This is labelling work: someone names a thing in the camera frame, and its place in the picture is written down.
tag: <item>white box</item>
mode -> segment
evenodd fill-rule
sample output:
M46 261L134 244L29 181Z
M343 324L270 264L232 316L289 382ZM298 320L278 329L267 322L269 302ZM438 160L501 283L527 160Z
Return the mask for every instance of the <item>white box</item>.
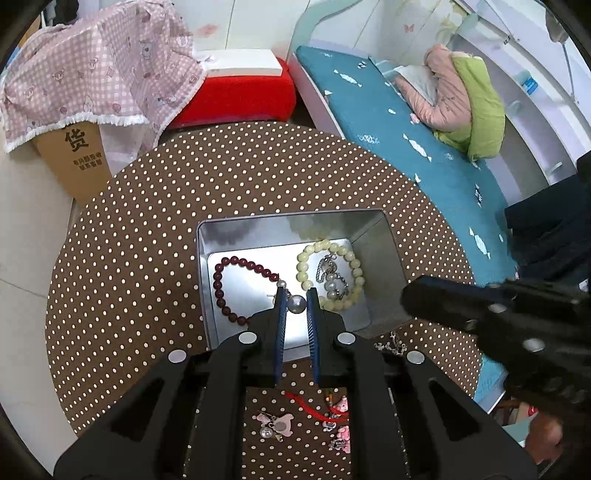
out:
M203 62L209 77L260 75L279 77L281 64L271 50L237 48L234 50L199 50L193 58Z

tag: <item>pearl pendant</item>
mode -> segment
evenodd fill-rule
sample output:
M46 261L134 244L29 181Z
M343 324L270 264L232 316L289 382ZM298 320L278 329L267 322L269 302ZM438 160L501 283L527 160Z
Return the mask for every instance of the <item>pearl pendant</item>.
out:
M287 309L291 313L302 313L306 309L306 299L301 295L292 295L287 300Z

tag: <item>open tin box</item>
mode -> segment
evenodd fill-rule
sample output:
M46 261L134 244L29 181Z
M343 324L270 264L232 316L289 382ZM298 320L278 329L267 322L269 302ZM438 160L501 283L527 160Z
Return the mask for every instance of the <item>open tin box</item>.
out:
M248 326L232 323L216 305L213 288L215 265L223 257L236 255L262 264L287 282L293 295L306 293L296 280L297 255L306 245L329 239L352 249L361 261L365 285L359 301L338 312L350 332L366 338L394 330L411 318L400 305L400 294L407 284L388 219L378 209L336 210L329 212L287 213L242 218L205 220L197 227L199 291L209 348L217 348L226 338ZM316 282L320 260L328 252L311 254L308 275ZM354 284L350 266L343 257L336 260L338 273ZM227 305L238 315L248 317L273 306L275 283L252 270L230 265L223 272L223 291ZM287 313L284 361L309 356L306 313Z

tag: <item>red bead bracelet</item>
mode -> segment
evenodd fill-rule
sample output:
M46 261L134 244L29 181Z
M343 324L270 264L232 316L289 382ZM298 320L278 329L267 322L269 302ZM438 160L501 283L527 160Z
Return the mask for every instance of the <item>red bead bracelet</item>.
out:
M271 273L271 270L268 268L263 267L262 265L258 265L254 262L249 262L246 258L238 258L236 256L232 258L224 257L222 258L222 262L218 263L215 266L215 273L213 274L213 288L215 292L213 293L216 297L216 305L222 309L222 314L228 317L232 323L236 322L238 325L246 325L250 323L251 318L238 316L236 315L230 307L226 305L226 300L224 300L224 292L222 290L222 272L224 267L228 265L238 265L240 267L246 267L248 270L253 270L255 273L261 274L263 277L268 278L271 282L279 281L279 274Z

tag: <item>round table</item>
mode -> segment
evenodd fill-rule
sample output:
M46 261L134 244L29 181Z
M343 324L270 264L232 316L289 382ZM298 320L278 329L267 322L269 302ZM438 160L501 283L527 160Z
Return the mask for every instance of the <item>round table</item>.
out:
M196 273L201 220L365 207L386 212L409 280L428 274L473 282L455 234L410 179L362 147L314 129L211 127L181 134L123 169L72 227L50 286L48 360L76 434L161 355L207 350ZM480 353L471 337L421 320L397 333L473 395ZM388 341L385 334L375 341ZM300 393L326 411L309 359L284 370L278 389L248 389L243 479L344 478L347 454L328 448L336 431L324 432L280 393ZM281 443L261 438L254 418L261 410L292 413L294 434Z

